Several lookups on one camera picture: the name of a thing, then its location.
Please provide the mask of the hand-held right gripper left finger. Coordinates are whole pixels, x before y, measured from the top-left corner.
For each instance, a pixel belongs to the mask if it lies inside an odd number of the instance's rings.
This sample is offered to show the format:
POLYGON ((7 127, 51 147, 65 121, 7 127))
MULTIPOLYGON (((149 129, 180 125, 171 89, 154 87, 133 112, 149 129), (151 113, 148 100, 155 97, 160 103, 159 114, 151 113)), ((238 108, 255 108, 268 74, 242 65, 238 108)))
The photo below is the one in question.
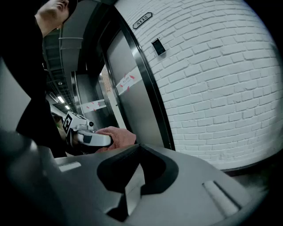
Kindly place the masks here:
POLYGON ((129 217, 125 196, 99 209, 49 148, 0 130, 0 226, 140 226, 140 219, 129 217))

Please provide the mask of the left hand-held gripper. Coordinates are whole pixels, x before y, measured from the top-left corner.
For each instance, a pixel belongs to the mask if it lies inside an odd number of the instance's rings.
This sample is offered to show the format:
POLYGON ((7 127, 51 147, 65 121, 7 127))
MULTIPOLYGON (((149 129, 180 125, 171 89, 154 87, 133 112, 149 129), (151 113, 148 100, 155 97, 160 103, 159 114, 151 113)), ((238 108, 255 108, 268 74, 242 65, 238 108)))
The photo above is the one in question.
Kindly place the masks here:
POLYGON ((68 112, 63 123, 68 145, 84 144, 86 146, 106 147, 112 142, 108 135, 94 132, 94 123, 85 117, 68 112))

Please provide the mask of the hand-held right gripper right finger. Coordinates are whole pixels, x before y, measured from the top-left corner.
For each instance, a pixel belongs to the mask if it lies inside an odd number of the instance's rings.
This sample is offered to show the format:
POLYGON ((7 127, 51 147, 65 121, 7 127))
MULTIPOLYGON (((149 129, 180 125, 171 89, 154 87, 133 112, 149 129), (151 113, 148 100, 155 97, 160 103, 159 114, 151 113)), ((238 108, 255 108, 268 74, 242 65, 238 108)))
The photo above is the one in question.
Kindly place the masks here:
POLYGON ((140 145, 145 175, 131 226, 240 226, 251 196, 236 180, 197 157, 140 145))

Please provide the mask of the black wall access panel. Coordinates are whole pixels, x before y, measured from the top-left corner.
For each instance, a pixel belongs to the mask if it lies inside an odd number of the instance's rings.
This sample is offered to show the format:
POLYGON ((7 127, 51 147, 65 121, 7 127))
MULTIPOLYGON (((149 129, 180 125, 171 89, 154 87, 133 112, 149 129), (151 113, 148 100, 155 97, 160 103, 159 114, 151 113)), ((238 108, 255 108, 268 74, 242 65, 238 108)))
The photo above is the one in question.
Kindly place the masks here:
POLYGON ((160 55, 162 55, 163 53, 166 52, 166 50, 165 50, 164 46, 162 45, 161 41, 159 40, 159 38, 156 38, 152 42, 152 46, 155 49, 158 56, 160 56, 160 55))

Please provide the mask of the person's left forearm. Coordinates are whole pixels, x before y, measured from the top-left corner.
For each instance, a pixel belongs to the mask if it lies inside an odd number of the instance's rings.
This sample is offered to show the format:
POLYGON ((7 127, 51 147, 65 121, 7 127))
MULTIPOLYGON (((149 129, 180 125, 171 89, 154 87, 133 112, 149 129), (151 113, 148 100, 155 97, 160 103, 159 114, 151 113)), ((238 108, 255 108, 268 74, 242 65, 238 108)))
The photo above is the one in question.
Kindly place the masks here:
POLYGON ((58 132, 60 134, 61 139, 65 142, 66 141, 66 133, 65 133, 65 131, 63 129, 59 128, 59 127, 57 127, 57 129, 58 129, 58 132))

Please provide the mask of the white paper sign red tape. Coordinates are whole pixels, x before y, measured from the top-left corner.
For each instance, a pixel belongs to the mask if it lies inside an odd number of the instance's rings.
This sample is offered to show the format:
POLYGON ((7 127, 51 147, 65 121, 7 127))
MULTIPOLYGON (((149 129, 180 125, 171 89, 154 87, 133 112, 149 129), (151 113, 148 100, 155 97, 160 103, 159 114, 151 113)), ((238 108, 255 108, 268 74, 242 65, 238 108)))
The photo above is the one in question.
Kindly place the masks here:
POLYGON ((104 99, 97 100, 97 101, 92 101, 88 103, 84 103, 81 105, 82 112, 83 113, 88 113, 91 111, 96 111, 98 109, 102 109, 106 107, 106 103, 104 99))
POLYGON ((120 82, 116 85, 118 95, 123 94, 125 91, 129 91, 130 87, 140 81, 139 75, 134 75, 132 72, 124 75, 120 82))

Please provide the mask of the dark metal door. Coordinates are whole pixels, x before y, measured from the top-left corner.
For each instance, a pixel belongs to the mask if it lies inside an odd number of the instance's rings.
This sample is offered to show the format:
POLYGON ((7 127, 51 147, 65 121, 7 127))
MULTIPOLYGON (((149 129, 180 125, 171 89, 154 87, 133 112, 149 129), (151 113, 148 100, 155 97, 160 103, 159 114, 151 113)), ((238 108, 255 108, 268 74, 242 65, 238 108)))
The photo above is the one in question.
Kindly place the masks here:
POLYGON ((110 100, 102 82, 102 76, 89 74, 86 71, 71 72, 71 82, 76 112, 94 123, 94 129, 98 130, 109 126, 118 127, 110 100), (106 107, 83 113, 81 105, 84 103, 104 99, 106 107))

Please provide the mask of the dark glass door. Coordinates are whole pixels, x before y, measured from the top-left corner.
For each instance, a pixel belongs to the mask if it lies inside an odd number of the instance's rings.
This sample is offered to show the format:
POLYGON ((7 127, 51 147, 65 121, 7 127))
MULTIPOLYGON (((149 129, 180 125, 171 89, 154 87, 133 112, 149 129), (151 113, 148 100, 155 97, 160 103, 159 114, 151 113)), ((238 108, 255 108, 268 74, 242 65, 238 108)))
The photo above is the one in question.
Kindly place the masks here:
POLYGON ((122 117, 129 130, 136 135, 137 143, 163 146, 161 134, 147 94, 142 76, 122 31, 119 31, 106 52, 111 80, 122 109, 122 117), (118 95, 116 85, 124 75, 132 72, 140 81, 129 91, 118 95))

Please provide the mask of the person's black clothing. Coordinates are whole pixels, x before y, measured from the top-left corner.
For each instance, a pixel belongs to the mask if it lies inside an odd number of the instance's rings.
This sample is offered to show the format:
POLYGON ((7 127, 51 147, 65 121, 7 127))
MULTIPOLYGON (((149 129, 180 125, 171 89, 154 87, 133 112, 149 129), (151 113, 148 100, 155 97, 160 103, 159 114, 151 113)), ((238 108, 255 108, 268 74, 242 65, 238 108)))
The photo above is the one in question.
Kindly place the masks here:
POLYGON ((47 72, 43 67, 42 33, 35 14, 48 0, 0 1, 0 56, 31 98, 17 125, 17 132, 48 147, 54 157, 64 157, 61 139, 46 100, 47 72))

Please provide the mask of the black room number plaque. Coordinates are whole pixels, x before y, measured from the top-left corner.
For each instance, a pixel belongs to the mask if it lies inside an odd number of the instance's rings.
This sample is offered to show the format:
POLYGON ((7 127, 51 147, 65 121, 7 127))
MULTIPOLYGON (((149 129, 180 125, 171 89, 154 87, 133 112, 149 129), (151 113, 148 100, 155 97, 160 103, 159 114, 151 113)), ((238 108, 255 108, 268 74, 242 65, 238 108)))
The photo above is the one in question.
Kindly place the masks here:
POLYGON ((134 24, 133 24, 133 29, 139 28, 142 24, 144 24, 147 20, 152 18, 153 14, 151 12, 147 12, 144 14, 140 19, 138 19, 134 24))

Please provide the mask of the gray ceiling duct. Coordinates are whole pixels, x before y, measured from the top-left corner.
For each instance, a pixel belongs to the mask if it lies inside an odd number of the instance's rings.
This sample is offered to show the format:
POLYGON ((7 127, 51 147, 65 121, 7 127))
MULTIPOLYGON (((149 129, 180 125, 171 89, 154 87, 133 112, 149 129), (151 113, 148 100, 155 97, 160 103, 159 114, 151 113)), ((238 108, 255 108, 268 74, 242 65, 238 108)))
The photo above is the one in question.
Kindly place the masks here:
POLYGON ((67 77, 78 67, 79 53, 82 49, 83 36, 87 24, 102 3, 93 0, 82 0, 61 29, 60 54, 64 75, 67 77))

